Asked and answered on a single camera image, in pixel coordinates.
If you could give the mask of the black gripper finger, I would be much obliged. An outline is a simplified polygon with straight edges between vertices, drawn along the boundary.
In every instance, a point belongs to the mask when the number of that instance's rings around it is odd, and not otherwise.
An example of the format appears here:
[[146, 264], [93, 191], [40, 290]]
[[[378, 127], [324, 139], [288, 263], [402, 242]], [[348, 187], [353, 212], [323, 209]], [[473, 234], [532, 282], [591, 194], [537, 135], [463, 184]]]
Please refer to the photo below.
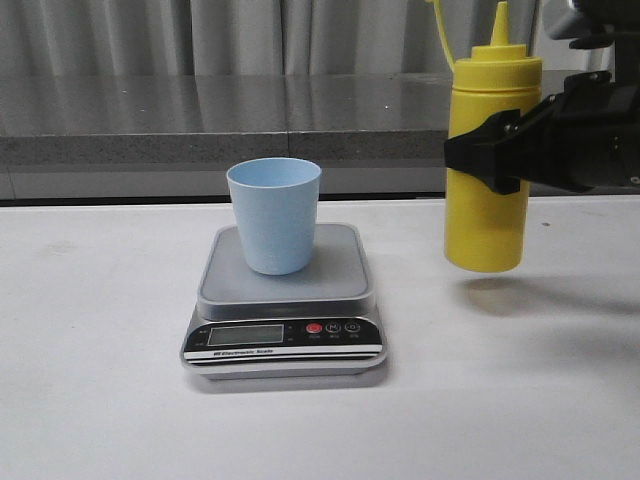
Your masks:
[[525, 114], [511, 109], [490, 115], [479, 127], [445, 142], [446, 166], [500, 195], [519, 192], [522, 180], [549, 184], [552, 175], [544, 161], [554, 108], [550, 95]]

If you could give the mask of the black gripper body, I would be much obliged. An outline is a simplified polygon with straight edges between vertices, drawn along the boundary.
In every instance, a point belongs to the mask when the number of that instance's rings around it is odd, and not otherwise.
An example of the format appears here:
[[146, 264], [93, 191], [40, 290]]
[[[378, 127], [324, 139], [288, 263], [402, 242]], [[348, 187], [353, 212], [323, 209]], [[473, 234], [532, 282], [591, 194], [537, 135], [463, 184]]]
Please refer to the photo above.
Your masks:
[[639, 188], [639, 84], [576, 74], [529, 111], [529, 179], [582, 192]]

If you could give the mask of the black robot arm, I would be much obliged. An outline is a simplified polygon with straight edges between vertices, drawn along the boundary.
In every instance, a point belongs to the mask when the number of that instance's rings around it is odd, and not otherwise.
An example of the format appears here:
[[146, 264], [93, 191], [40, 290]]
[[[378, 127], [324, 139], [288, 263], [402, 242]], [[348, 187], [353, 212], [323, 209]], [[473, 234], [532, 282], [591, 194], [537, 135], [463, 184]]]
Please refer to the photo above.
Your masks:
[[447, 167], [495, 193], [518, 181], [573, 192], [639, 185], [639, 4], [636, 1], [551, 1], [543, 23], [570, 48], [613, 47], [613, 71], [571, 75], [564, 89], [526, 114], [502, 110], [446, 141]]

